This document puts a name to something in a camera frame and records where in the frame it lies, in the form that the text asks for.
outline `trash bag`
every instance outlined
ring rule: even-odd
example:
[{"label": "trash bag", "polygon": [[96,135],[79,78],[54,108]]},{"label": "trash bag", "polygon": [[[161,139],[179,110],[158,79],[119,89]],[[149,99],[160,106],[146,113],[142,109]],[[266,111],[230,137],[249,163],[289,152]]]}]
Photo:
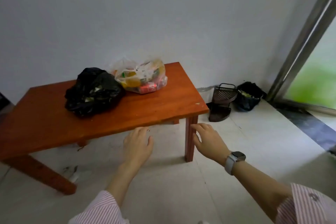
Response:
[{"label": "trash bag", "polygon": [[125,90],[146,94],[157,91],[167,85],[166,69],[161,59],[150,59],[142,64],[122,59],[111,68]]},{"label": "trash bag", "polygon": [[96,67],[86,68],[66,90],[65,108],[81,117],[91,116],[115,107],[124,95],[113,75]]},{"label": "trash bag", "polygon": [[233,101],[236,107],[243,112],[251,111],[257,104],[259,104],[261,98],[266,97],[266,93],[261,88],[256,86],[255,83],[244,82],[237,87],[238,94]]}]

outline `human hand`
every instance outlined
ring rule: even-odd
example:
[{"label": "human hand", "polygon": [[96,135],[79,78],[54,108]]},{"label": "human hand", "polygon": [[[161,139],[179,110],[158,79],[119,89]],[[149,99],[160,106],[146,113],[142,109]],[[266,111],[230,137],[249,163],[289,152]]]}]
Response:
[{"label": "human hand", "polygon": [[137,170],[145,164],[153,151],[153,138],[146,137],[148,130],[148,127],[136,128],[124,139],[125,163]]},{"label": "human hand", "polygon": [[192,124],[201,136],[199,140],[196,133],[193,134],[193,140],[198,151],[207,158],[210,158],[222,166],[225,166],[227,157],[231,154],[221,136],[211,125],[205,123]]}]

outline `watch face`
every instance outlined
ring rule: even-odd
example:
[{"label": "watch face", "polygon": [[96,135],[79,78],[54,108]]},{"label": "watch face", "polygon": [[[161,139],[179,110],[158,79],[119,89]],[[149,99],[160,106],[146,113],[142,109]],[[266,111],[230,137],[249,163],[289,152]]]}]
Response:
[{"label": "watch face", "polygon": [[232,152],[231,154],[232,154],[233,156],[239,158],[239,159],[243,159],[243,160],[245,160],[245,158],[246,158],[245,154],[243,154],[243,153],[240,152],[240,151],[234,151],[234,152]]}]

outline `striped shirt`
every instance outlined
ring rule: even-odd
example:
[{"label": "striped shirt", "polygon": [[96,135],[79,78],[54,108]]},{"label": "striped shirt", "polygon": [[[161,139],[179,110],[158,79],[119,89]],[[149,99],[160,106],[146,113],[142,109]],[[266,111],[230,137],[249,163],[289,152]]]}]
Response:
[{"label": "striped shirt", "polygon": [[[278,208],[276,224],[336,224],[336,202],[314,189],[291,184],[292,198]],[[114,197],[101,191],[90,205],[69,224],[129,224]]]}]

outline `wooden table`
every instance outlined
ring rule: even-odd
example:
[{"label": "wooden table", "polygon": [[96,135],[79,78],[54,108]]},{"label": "wooden table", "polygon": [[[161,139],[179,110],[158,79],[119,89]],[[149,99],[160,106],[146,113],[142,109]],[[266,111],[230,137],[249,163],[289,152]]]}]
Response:
[{"label": "wooden table", "polygon": [[209,110],[180,63],[165,66],[167,86],[144,95],[127,92],[116,108],[90,118],[78,118],[64,108],[65,91],[74,80],[30,88],[0,124],[0,160],[70,195],[76,192],[75,184],[28,154],[186,118],[185,160],[192,161],[195,131],[190,124]]}]

